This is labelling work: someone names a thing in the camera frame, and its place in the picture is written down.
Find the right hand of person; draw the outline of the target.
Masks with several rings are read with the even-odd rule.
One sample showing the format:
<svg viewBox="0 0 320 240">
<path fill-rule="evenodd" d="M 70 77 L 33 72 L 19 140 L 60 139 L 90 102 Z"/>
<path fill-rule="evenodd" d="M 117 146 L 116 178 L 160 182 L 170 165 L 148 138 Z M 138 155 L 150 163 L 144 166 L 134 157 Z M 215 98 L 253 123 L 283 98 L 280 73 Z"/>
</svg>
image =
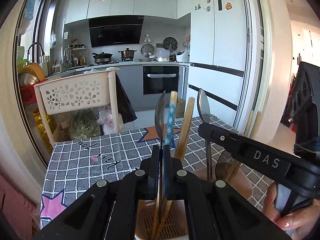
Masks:
<svg viewBox="0 0 320 240">
<path fill-rule="evenodd" d="M 276 197 L 277 187 L 273 182 L 268 187 L 264 200 L 263 214 L 266 217 L 281 230 L 294 230 L 292 239 L 319 239 L 319 200 L 314 199 L 310 206 L 281 217 L 274 205 Z"/>
</svg>

